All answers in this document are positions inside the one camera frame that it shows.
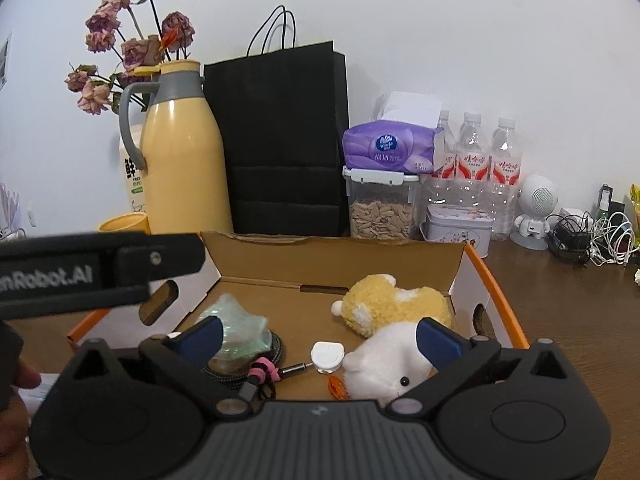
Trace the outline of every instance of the yellow plush toy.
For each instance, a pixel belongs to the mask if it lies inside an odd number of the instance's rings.
[[[413,290],[396,288],[396,279],[389,274],[372,274],[351,287],[331,312],[342,316],[348,326],[364,337],[376,330],[401,321],[418,322],[433,317],[451,328],[452,316],[447,300],[437,290],[424,286]]]

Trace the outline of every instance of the bag handle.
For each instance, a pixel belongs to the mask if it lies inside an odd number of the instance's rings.
[[[277,6],[275,9],[273,9],[271,11],[271,14],[269,15],[269,17],[265,20],[265,22],[260,26],[260,28],[257,30],[257,32],[254,34],[254,36],[251,38],[251,42],[249,43],[249,47],[246,50],[246,57],[249,57],[249,54],[251,53],[251,47],[254,46],[254,41],[258,38],[258,36],[260,35],[260,33],[262,32],[262,30],[267,26],[267,24],[273,19],[273,16],[275,15],[276,12],[278,12],[278,10],[280,10],[280,13],[277,15],[276,19],[274,20],[274,23],[278,20],[278,18],[280,16],[283,15],[283,13],[285,14],[285,27],[282,28],[282,48],[284,48],[284,40],[285,40],[285,36],[286,36],[286,13],[288,12],[289,14],[292,14],[291,11],[287,11],[287,8],[280,4],[279,6]]]
[[[264,37],[264,41],[262,42],[262,50],[260,51],[261,54],[264,54],[264,50],[267,48],[267,42],[269,41],[269,37],[271,35],[271,31],[273,30],[273,27],[276,26],[276,23],[278,23],[278,19],[280,16],[284,15],[284,22],[282,24],[282,49],[284,50],[284,40],[285,40],[285,35],[287,33],[287,14],[289,16],[291,16],[291,21],[293,23],[293,42],[291,43],[291,47],[294,48],[296,46],[296,17],[293,15],[293,12],[291,12],[289,9],[285,9],[285,10],[281,10],[280,14],[278,14],[275,18],[275,20],[273,20],[273,23],[271,23],[271,27],[269,27],[269,30],[267,31],[266,36]]]

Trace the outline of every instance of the stuffed animal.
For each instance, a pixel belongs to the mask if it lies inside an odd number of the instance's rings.
[[[432,366],[415,342],[417,323],[380,328],[342,361],[343,382],[351,399],[376,399],[384,407],[427,380]]]
[[[351,287],[343,300],[336,301],[331,312],[342,316],[347,325],[364,337],[391,323],[433,317],[451,328],[452,315],[444,296],[424,286],[413,290],[396,288],[389,274],[371,274]]]

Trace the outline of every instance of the finger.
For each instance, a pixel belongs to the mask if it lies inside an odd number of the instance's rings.
[[[0,413],[0,457],[12,453],[29,431],[29,415],[22,399],[14,394],[9,407]]]
[[[42,378],[31,365],[20,359],[18,370],[15,373],[14,384],[19,388],[37,388]]]
[[[2,480],[25,480],[29,473],[27,443],[23,442],[8,455],[0,456],[0,478]]]

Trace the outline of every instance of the white wall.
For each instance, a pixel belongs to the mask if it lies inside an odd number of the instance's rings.
[[[0,91],[0,176],[33,202],[33,234],[90,230],[124,212],[116,117],[85,115],[63,79],[84,50],[98,0],[5,0],[13,29]],[[526,173],[555,181],[561,204],[591,208],[603,182],[616,198],[640,182],[633,113],[640,102],[637,0],[157,0],[188,14],[193,57],[242,56],[276,4],[296,14],[299,43],[333,39],[346,54],[351,123],[391,89],[439,94],[457,121],[483,114],[487,135],[511,114],[525,137]],[[152,32],[150,11],[140,11]],[[126,31],[132,34],[126,14]]]

